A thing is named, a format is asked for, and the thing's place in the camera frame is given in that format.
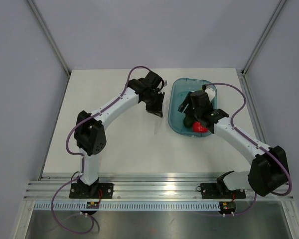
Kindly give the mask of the clear zip top bag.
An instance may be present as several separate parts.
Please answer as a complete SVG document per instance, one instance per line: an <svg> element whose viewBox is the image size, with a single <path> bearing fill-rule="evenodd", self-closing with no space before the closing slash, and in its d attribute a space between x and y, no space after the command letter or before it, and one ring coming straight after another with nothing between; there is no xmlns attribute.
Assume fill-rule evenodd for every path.
<svg viewBox="0 0 299 239"><path fill-rule="evenodd" d="M162 117L157 118L155 120L154 131L153 131L154 134L157 134L159 132L161 126L163 125L164 120L167 119L168 108L169 108L169 98L166 98L164 99L162 104Z"/></svg>

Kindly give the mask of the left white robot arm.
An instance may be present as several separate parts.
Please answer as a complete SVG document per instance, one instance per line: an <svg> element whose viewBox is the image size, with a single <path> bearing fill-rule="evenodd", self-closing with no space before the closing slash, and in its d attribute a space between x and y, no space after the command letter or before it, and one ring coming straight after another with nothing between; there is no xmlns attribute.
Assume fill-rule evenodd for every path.
<svg viewBox="0 0 299 239"><path fill-rule="evenodd" d="M146 112L163 117L165 93L162 89L166 85L161 76L149 71L143 78L127 79L122 92L98 110L79 113L74 138L81 156L81 172L76 185L86 198L93 198L98 192L101 151L107 143L107 127L122 113L141 102L145 103Z"/></svg>

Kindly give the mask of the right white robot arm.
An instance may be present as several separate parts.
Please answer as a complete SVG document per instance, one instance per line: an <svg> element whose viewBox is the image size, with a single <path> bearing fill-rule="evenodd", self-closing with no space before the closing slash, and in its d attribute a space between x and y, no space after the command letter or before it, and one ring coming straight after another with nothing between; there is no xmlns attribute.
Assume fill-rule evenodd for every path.
<svg viewBox="0 0 299 239"><path fill-rule="evenodd" d="M178 107L187 118L217 135L234 147L249 162L248 171L229 171L216 180L216 191L221 197L228 197L235 190L251 189L262 197L285 183L292 190L291 178L285 151L280 146L270 147L251 138L235 126L232 117L221 109L214 109L211 94L206 90L189 92Z"/></svg>

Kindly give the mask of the dark green avocado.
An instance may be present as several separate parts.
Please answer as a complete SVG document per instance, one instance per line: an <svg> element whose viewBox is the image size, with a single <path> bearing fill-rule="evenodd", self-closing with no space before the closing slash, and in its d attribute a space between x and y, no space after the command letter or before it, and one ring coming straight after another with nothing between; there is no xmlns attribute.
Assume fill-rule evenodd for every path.
<svg viewBox="0 0 299 239"><path fill-rule="evenodd" d="M183 125L186 128L192 128L192 126L193 126L194 123L195 123L195 119L193 119L192 117L190 117L190 116L185 116L184 117Z"/></svg>

